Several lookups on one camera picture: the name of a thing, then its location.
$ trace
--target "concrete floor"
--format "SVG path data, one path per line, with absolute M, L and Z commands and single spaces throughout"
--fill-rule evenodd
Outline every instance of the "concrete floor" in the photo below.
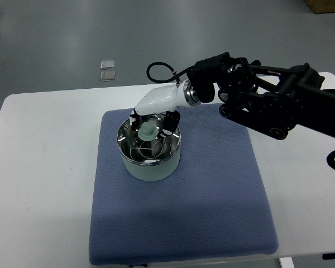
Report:
M 335 13 L 315 15 L 302 0 L 0 0 L 0 108 L 16 93 L 150 84 L 153 61 L 182 70 L 225 51 L 335 74 Z M 99 81 L 103 59 L 116 61 L 113 82 Z M 169 72 L 156 68 L 154 76 Z M 335 267 L 321 256 L 293 260 L 297 268 Z

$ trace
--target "blue cushion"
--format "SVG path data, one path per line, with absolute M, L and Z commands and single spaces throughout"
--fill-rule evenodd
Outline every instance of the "blue cushion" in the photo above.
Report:
M 89 259 L 145 264 L 272 254 L 278 248 L 247 128 L 217 104 L 181 108 L 181 158 L 166 179 L 125 169 L 116 136 L 131 110 L 105 113 L 100 129 Z

